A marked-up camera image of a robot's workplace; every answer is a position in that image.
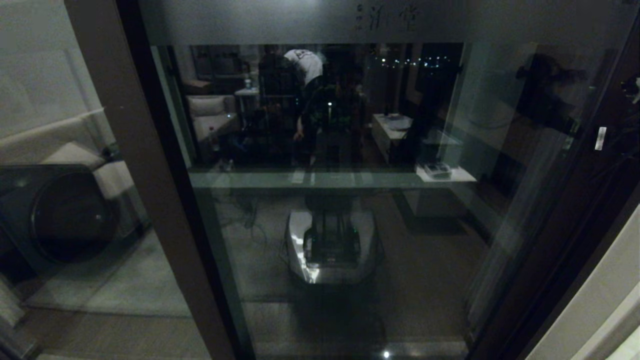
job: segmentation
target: sofa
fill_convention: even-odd
[[[233,95],[188,95],[187,103],[202,161],[211,163],[214,152],[209,134],[221,136],[242,128],[236,113],[236,99]]]
[[[115,138],[103,110],[0,138],[3,165],[82,164],[95,176],[118,219],[116,236],[123,238],[148,223],[129,169],[124,161],[110,160],[103,150]]]

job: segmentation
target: door frame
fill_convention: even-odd
[[[215,358],[255,358],[246,329],[231,316],[234,305],[223,291],[221,264],[214,259],[207,239],[137,2],[65,0],[65,4],[124,160],[209,352]],[[603,158],[591,150],[589,132],[611,123],[607,110],[611,111],[612,104],[607,96],[614,96],[624,61],[615,64],[596,117],[572,149],[580,165],[565,179],[567,191],[549,214],[516,280],[501,296],[469,359],[515,359],[526,351],[527,343],[556,314],[552,310],[593,257],[602,239],[598,235],[612,228],[637,186],[637,164],[625,164],[613,173],[627,175],[624,181],[609,182],[595,193],[590,190],[597,201],[583,196],[583,190],[591,186],[589,179],[595,170],[591,164]],[[631,201],[637,202],[637,196]],[[600,219],[597,224],[593,217]]]

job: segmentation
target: white wall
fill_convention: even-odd
[[[100,108],[62,0],[0,3],[0,138]]]
[[[527,360],[589,359],[640,304],[640,206]]]

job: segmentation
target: washing machine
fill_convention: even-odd
[[[10,241],[42,275],[95,257],[113,239],[116,222],[86,166],[3,166],[0,228],[4,246]]]

